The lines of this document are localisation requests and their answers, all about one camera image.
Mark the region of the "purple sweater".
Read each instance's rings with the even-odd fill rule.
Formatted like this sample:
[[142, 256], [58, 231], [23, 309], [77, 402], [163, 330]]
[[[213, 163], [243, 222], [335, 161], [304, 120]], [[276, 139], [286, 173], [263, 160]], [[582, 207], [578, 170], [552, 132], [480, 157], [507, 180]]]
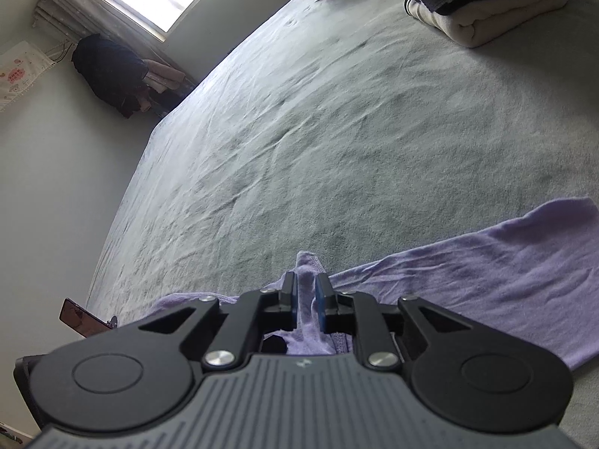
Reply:
[[559, 199], [501, 224], [394, 253], [330, 278], [394, 304], [416, 295], [558, 355], [598, 355], [598, 208]]

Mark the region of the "dark hanging clothes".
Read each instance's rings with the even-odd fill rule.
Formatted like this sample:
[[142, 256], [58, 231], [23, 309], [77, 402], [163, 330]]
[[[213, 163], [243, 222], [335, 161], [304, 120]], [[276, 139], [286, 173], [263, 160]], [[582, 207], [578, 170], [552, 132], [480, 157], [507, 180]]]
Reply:
[[92, 92], [123, 117], [146, 112], [163, 117], [192, 90], [184, 72], [99, 34], [80, 40], [71, 62]]

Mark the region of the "grey bed blanket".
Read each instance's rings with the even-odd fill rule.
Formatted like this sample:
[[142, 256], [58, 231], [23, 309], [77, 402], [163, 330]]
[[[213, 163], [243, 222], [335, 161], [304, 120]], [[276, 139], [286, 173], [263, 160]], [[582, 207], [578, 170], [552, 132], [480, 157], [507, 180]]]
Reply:
[[[598, 0], [478, 49], [403, 0], [291, 0], [152, 132], [87, 306], [332, 275], [554, 200], [598, 202]], [[562, 426], [598, 442], [598, 355]]]

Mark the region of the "black smartphone on stand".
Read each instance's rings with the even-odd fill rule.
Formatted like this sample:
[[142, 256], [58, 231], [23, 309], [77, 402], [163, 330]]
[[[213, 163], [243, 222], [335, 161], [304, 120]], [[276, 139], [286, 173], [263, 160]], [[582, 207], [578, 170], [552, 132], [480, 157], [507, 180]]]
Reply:
[[118, 327], [116, 316], [108, 321], [101, 320], [70, 298], [64, 299], [59, 320], [83, 337], [95, 336]]

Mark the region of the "grey curtain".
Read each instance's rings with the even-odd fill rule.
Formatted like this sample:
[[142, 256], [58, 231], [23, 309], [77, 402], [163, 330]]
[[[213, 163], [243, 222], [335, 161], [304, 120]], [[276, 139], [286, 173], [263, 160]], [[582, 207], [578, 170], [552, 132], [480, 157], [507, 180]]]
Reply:
[[39, 0], [33, 10], [33, 25], [58, 41], [74, 44], [100, 34], [141, 58], [183, 71], [160, 50], [156, 36], [103, 0]]

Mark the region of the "wall poster calendar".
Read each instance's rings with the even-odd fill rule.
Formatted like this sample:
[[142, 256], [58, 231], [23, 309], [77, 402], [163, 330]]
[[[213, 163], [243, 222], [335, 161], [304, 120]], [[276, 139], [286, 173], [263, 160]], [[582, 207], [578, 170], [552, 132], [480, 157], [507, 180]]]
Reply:
[[5, 110], [55, 62], [27, 41], [22, 41], [1, 55], [0, 107]]

